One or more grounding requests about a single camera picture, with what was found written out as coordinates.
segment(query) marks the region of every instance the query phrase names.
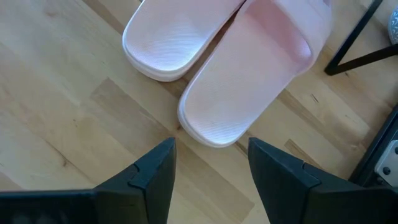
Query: pink slide sandal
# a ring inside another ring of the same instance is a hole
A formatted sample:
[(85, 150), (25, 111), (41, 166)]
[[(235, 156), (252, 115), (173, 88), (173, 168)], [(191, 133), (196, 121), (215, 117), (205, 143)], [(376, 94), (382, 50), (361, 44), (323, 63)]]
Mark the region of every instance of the pink slide sandal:
[(123, 32), (132, 65), (158, 81), (180, 78), (244, 0), (145, 0)]
[(197, 141), (237, 141), (277, 95), (316, 61), (332, 27), (330, 0), (247, 0), (178, 106)]

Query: wooden floor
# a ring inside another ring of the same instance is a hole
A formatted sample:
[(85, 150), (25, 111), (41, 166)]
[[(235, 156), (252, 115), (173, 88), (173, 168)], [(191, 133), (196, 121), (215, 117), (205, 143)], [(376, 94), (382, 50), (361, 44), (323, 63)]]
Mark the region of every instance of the wooden floor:
[[(215, 150), (179, 126), (177, 103), (221, 35), (182, 79), (159, 83), (121, 47), (138, 0), (0, 0), (0, 190), (94, 187), (169, 136), (178, 148), (169, 223), (267, 222), (249, 136), (349, 177), (398, 101), (398, 58), (326, 76), (371, 0), (335, 2), (335, 28), (316, 65), (239, 142)], [(345, 60), (389, 44), (396, 5), (383, 2)]]

